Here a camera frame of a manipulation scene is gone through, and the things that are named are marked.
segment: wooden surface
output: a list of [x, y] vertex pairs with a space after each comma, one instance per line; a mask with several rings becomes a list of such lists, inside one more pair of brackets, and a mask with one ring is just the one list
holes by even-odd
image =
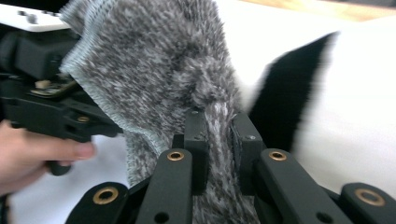
[[396, 15], [396, 9], [322, 0], [242, 0], [268, 7], [315, 13], [348, 21], [368, 21]]

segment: hand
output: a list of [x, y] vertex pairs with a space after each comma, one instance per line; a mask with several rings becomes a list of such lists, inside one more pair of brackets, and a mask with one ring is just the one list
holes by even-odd
[[95, 154], [92, 143], [78, 143], [0, 123], [0, 195], [22, 189], [47, 172], [46, 161], [70, 165]]

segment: brass insert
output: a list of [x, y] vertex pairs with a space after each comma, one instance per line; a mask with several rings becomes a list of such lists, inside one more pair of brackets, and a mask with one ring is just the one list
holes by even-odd
[[184, 154], [178, 151], [173, 151], [168, 154], [169, 161], [181, 161], [184, 158]]
[[269, 156], [274, 161], [285, 161], [288, 158], [284, 153], [278, 151], [270, 152]]
[[96, 191], [93, 202], [96, 204], [112, 203], [119, 196], [119, 191], [114, 187], [105, 187]]
[[77, 120], [78, 120], [78, 122], [86, 123], [86, 122], [90, 121], [90, 118], [85, 117], [85, 116], [81, 116], [81, 117], [78, 117]]
[[384, 198], [381, 197], [381, 195], [379, 195], [375, 191], [372, 191], [370, 189], [356, 189], [355, 194], [360, 200], [370, 205], [378, 206], [378, 207], [385, 205]]

